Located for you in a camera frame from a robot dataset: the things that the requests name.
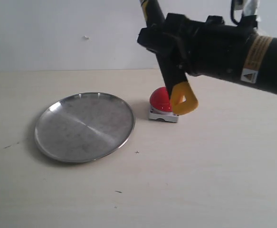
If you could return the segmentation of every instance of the warning label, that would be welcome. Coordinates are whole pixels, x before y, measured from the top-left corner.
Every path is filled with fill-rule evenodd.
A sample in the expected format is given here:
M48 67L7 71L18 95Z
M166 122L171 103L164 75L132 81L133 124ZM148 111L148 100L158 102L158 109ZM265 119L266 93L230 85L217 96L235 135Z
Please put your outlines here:
M263 58L272 41L272 37L258 36L253 42L241 75L241 80L249 83L256 83L258 71L260 70Z

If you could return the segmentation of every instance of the table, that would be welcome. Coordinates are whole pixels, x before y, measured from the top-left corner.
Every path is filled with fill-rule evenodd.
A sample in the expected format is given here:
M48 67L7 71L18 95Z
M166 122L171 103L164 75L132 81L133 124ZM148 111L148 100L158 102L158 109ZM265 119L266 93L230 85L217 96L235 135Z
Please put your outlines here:
M190 77L199 108L148 121L159 70L0 73L0 228L277 228L277 95ZM34 125L81 92L126 100L136 126L98 161L44 157Z

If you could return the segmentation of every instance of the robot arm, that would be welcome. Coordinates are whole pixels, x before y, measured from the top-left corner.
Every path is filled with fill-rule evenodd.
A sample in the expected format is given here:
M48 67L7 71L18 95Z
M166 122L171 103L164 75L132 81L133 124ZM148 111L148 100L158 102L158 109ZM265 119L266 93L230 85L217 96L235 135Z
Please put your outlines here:
M156 55L175 114L198 106L186 73L277 94L277 38L258 34L258 0L232 0L231 17L243 9L239 22L233 17L236 26L225 25L220 16L205 22L175 13L164 18L157 0L141 5L147 27L137 42Z

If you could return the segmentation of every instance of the metal plate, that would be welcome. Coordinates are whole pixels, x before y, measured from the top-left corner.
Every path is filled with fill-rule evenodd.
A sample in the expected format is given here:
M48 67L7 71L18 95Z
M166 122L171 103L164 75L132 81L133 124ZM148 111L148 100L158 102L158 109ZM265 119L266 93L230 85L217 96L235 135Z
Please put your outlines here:
M135 125L130 106L104 93L83 93L53 104L38 120L35 140L48 157L89 162L120 148Z

